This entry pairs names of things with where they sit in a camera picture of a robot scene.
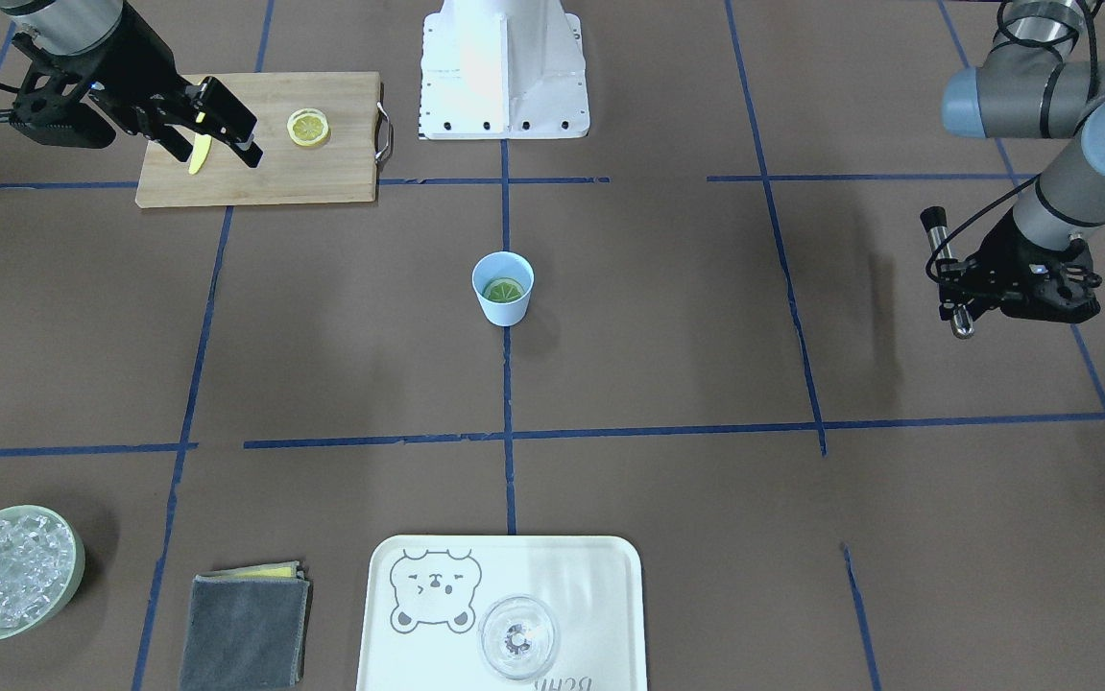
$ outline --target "bear cartoon drawing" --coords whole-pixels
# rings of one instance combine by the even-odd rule
[[[472,552],[462,556],[445,552],[407,552],[390,568],[390,586],[398,606],[390,625],[399,634],[411,634],[422,624],[443,624],[454,634],[474,626],[472,599],[480,585],[480,562]]]

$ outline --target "robotic arm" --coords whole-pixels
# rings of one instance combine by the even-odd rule
[[[1095,59],[1096,4],[1001,3],[987,62],[948,82],[941,117],[953,135],[1071,139],[1043,174],[1018,187],[1034,191],[968,258],[956,259],[948,241],[969,222],[948,232],[940,207],[920,216],[933,244],[926,270],[939,285],[940,318],[959,338],[997,307],[1010,317],[1066,324],[1099,312],[1094,289],[1102,279],[1086,244],[1105,224],[1105,62]],[[1086,33],[1091,62],[1065,62]]]
[[[250,167],[257,118],[209,76],[190,84],[176,71],[172,51],[125,0],[0,0],[22,31],[11,43],[31,61],[9,122],[39,144],[99,149],[113,127],[157,142],[187,161],[193,146],[172,126],[210,135]]]

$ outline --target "lemon wedge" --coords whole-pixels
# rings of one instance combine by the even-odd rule
[[[206,113],[198,113],[194,122],[201,123],[206,117]],[[207,163],[207,154],[210,154],[210,135],[193,135],[193,154],[189,155],[189,175],[196,175],[201,170],[201,164]]]
[[[302,108],[288,117],[288,136],[298,146],[316,146],[329,136],[326,114],[318,108]]]

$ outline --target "yellow lemon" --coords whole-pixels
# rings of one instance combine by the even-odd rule
[[[302,108],[288,117],[288,136],[301,146],[316,146],[329,136],[326,114],[318,108]]]

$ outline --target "metal handle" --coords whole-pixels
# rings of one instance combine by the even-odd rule
[[[393,153],[391,144],[393,144],[394,139],[394,124],[390,122],[390,114],[386,113],[385,107],[381,106],[381,101],[377,102],[377,109],[381,113],[381,122],[383,122],[386,126],[386,144],[381,146],[381,149],[377,150],[377,154],[372,157],[372,161],[377,165],[381,165],[386,163],[387,158],[390,158],[390,154]]]
[[[937,259],[954,259],[953,249],[948,248],[946,237],[948,237],[948,220],[940,207],[929,207],[919,214],[919,220],[924,222],[924,231],[928,233],[928,243],[933,247],[933,252],[940,249]],[[969,338],[975,334],[975,320],[969,318],[969,312],[965,305],[956,305],[953,310],[953,318],[948,320],[948,328],[958,338]]]

